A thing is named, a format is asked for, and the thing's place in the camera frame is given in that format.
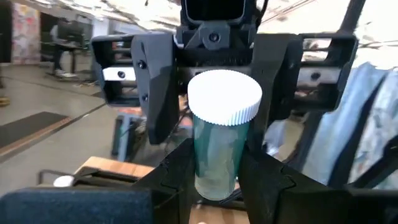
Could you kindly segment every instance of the poster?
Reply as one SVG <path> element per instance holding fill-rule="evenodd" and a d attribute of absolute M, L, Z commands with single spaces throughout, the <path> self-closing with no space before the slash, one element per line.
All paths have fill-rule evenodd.
<path fill-rule="evenodd" d="M 12 12 L 12 53 L 14 64 L 40 62 L 40 12 L 14 3 Z"/>

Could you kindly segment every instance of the green translucent container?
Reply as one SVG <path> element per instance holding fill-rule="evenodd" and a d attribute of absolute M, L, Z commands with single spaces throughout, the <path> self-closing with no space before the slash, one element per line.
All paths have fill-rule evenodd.
<path fill-rule="evenodd" d="M 255 80 L 231 70 L 203 72 L 188 84 L 188 104 L 194 114 L 195 188 L 204 198 L 223 200 L 233 192 L 249 122 L 257 114 L 261 96 Z"/>
<path fill-rule="evenodd" d="M 234 190 L 249 123 L 222 126 L 193 117 L 195 188 L 209 200 L 223 200 Z"/>

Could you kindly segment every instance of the desk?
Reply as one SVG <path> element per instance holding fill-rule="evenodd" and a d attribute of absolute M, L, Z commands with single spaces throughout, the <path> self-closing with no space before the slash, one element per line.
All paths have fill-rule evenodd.
<path fill-rule="evenodd" d="M 76 46 L 76 44 L 73 44 L 73 43 L 65 43 L 65 44 L 57 44 L 57 45 L 59 45 L 61 47 L 68 48 L 68 49 L 73 49 L 73 50 L 80 49 L 80 47 Z"/>
<path fill-rule="evenodd" d="M 101 170 L 116 172 L 124 175 L 143 177 L 147 175 L 153 167 L 141 166 L 127 162 L 112 161 L 100 157 L 91 157 L 83 165 Z M 237 210 L 227 210 L 209 206 L 193 207 L 191 210 L 190 224 L 249 224 L 246 212 Z"/>

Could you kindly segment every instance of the person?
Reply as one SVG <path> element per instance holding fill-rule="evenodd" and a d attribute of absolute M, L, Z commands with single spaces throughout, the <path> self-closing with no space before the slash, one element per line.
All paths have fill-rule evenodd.
<path fill-rule="evenodd" d="M 69 22 L 66 18 L 60 18 L 60 20 L 63 22 Z M 53 58 L 53 60 L 54 60 L 53 74 L 59 78 L 74 78 L 74 77 L 76 77 L 75 74 L 67 73 L 61 67 L 62 54 L 64 53 L 64 51 L 67 50 L 65 47 L 62 47 L 61 44 L 64 44 L 67 41 L 58 38 L 58 25 L 57 24 L 55 24 L 52 27 L 50 34 L 52 36 L 53 42 L 55 43 L 55 46 L 54 46 L 55 52 L 54 52 L 54 58 Z"/>

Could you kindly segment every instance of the screw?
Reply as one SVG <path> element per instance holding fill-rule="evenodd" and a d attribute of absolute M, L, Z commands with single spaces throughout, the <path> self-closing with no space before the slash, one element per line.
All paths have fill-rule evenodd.
<path fill-rule="evenodd" d="M 124 78 L 124 77 L 126 77 L 126 74 L 124 72 L 122 72 L 122 71 L 118 71 L 118 77 L 119 78 Z"/>
<path fill-rule="evenodd" d="M 311 74 L 311 79 L 313 81 L 318 80 L 320 77 L 321 77 L 321 73 L 319 73 L 319 72 L 314 72 L 314 73 Z"/>
<path fill-rule="evenodd" d="M 220 36 L 217 33 L 211 33 L 209 35 L 209 39 L 212 42 L 218 42 L 220 40 Z"/>
<path fill-rule="evenodd" d="M 138 67 L 141 68 L 141 69 L 145 69 L 145 68 L 147 67 L 147 64 L 146 64 L 143 60 L 139 60 L 139 61 L 137 62 L 137 65 L 138 65 Z"/>
<path fill-rule="evenodd" d="M 142 98 L 142 100 L 144 100 L 144 101 L 148 101 L 148 94 L 145 94 L 145 95 L 142 96 L 141 98 Z"/>

